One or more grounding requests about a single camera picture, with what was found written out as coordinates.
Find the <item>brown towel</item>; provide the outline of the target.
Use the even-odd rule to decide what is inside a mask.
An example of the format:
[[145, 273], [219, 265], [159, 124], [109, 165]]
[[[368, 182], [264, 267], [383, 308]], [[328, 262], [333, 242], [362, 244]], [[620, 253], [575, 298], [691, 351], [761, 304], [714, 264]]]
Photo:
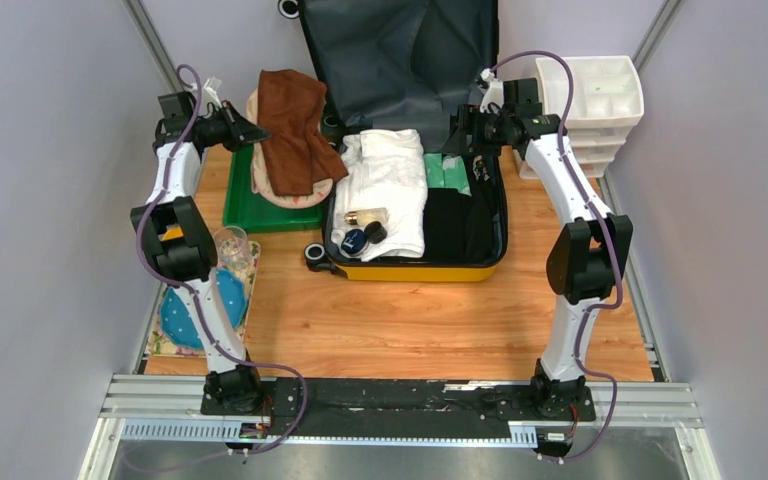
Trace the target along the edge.
[[278, 196], [307, 196], [316, 183], [349, 175], [320, 131], [326, 93], [325, 83], [297, 70], [260, 72], [256, 123], [270, 133], [262, 150]]

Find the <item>white towel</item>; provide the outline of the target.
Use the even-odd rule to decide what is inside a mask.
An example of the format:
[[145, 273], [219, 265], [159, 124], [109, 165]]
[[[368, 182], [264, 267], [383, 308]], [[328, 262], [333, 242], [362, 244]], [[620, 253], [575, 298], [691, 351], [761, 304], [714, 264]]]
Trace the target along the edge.
[[387, 236], [366, 246], [360, 260], [422, 257], [428, 187], [419, 133], [414, 129], [368, 129], [345, 136], [342, 144], [341, 159], [348, 176], [335, 186], [330, 240], [341, 243], [351, 229], [345, 222], [347, 213], [384, 208]]

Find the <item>small black jar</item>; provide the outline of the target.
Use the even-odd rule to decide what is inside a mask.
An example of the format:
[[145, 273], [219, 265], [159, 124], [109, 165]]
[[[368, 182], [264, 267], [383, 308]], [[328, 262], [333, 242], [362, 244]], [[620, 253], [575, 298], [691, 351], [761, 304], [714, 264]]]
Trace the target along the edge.
[[388, 236], [385, 225], [380, 221], [373, 221], [367, 224], [364, 228], [364, 233], [371, 244], [379, 244]]

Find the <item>frosted gold pump bottle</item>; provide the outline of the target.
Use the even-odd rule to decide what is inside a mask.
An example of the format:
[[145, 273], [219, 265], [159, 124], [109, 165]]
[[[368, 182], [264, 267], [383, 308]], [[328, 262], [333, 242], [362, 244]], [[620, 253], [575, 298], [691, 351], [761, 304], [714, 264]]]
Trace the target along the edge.
[[388, 218], [388, 210], [384, 207], [352, 210], [343, 216], [344, 222], [349, 226], [366, 226], [373, 222], [386, 223]]

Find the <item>blue round cream jar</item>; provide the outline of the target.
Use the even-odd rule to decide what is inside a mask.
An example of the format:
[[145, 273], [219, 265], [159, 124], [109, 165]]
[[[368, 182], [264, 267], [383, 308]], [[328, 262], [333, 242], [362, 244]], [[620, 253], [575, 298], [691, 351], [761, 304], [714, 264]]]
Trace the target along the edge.
[[355, 228], [344, 235], [340, 243], [340, 250], [346, 257], [360, 258], [369, 245], [370, 240], [365, 231]]

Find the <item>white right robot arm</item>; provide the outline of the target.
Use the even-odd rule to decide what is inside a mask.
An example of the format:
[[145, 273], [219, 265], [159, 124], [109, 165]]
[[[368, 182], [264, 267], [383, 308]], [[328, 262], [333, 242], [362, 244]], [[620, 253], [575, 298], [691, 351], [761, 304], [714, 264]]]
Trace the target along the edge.
[[553, 419], [585, 393], [586, 343], [601, 309], [623, 299], [622, 278], [633, 224], [615, 215], [588, 182], [575, 158], [562, 117], [546, 114], [533, 79], [501, 81], [484, 71], [478, 105], [462, 105], [442, 150], [451, 155], [516, 151], [545, 188], [561, 230], [547, 258], [557, 296], [549, 344], [531, 379], [530, 404]]

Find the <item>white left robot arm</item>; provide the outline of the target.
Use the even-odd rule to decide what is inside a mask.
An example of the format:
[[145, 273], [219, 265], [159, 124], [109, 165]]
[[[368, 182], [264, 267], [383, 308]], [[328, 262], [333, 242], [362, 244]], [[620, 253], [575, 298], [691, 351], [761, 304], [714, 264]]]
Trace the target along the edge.
[[162, 95], [155, 128], [158, 160], [154, 188], [130, 220], [138, 258], [149, 274], [176, 290], [207, 359], [201, 411], [251, 415], [264, 405], [265, 387], [231, 324], [220, 296], [217, 247], [194, 199], [204, 151], [222, 145], [239, 151], [269, 138], [228, 101], [201, 115], [190, 92]]

